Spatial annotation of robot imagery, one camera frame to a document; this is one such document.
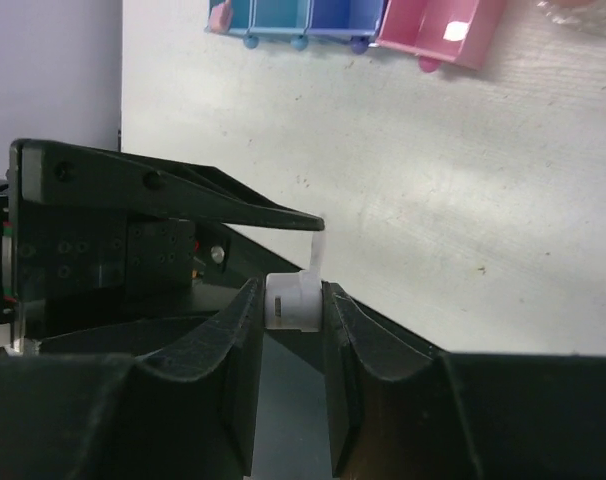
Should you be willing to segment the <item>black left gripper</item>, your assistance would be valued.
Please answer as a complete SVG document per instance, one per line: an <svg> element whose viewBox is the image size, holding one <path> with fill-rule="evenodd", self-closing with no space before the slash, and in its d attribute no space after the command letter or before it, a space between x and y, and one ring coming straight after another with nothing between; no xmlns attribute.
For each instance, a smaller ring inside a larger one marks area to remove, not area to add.
<svg viewBox="0 0 606 480"><path fill-rule="evenodd" d="M52 140L14 141L8 180L40 204L2 200L2 322L14 338L222 309L233 291L206 284L192 221L325 228L212 166Z"/></svg>

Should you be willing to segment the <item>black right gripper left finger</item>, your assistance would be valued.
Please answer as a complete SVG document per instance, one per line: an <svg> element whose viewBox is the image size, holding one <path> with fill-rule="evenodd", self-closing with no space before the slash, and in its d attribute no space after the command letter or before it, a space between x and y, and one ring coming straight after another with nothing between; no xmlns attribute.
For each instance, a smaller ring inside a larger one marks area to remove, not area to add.
<svg viewBox="0 0 606 480"><path fill-rule="evenodd" d="M0 479L251 472L264 284L147 358L0 356Z"/></svg>

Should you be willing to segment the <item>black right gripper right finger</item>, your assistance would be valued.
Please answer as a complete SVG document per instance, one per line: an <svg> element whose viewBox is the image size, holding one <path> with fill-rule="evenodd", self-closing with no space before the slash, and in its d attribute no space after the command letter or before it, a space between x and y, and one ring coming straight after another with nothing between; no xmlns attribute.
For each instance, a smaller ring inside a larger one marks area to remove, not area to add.
<svg viewBox="0 0 606 480"><path fill-rule="evenodd" d="M606 357L446 352L323 287L341 479L606 479Z"/></svg>

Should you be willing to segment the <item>white pink toothbrush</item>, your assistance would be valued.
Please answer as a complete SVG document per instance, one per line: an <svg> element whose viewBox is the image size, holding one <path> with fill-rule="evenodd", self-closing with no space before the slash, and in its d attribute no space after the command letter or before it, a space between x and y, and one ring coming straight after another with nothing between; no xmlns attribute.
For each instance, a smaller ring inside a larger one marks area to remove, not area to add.
<svg viewBox="0 0 606 480"><path fill-rule="evenodd" d="M232 17L232 1L224 0L212 7L208 19L208 29L216 34L226 33L230 29Z"/></svg>

